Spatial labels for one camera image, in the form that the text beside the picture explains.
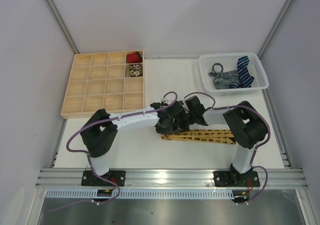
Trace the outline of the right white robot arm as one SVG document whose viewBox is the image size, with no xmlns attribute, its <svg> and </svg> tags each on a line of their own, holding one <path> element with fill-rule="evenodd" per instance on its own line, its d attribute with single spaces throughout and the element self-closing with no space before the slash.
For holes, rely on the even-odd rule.
<svg viewBox="0 0 320 225">
<path fill-rule="evenodd" d="M 266 144 L 271 137 L 267 121 L 248 101 L 225 107 L 205 108 L 194 95 L 185 100 L 191 124 L 211 126 L 226 124 L 237 144 L 236 155 L 229 171 L 214 175 L 217 187 L 242 187 L 253 174 L 252 163 L 259 147 Z"/>
</svg>

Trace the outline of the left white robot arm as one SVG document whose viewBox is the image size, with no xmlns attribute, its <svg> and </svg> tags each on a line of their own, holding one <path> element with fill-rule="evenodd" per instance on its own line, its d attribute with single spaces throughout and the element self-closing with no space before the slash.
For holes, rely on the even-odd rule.
<svg viewBox="0 0 320 225">
<path fill-rule="evenodd" d="M 140 128 L 154 127 L 158 134 L 179 134 L 190 129 L 188 114 L 179 101 L 172 105 L 154 102 L 135 112 L 107 113 L 100 109 L 80 133 L 89 153 L 90 165 L 98 176 L 110 172 L 107 153 L 117 135 Z"/>
</svg>

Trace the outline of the yellow patterned tie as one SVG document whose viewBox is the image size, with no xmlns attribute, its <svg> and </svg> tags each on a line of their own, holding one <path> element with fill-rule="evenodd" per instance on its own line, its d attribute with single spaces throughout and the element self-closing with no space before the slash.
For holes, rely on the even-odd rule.
<svg viewBox="0 0 320 225">
<path fill-rule="evenodd" d="M 228 145 L 235 145 L 237 143 L 232 132 L 227 129 L 192 129 L 181 133 L 162 134 L 161 138 L 167 141 L 180 142 L 202 142 Z"/>
</svg>

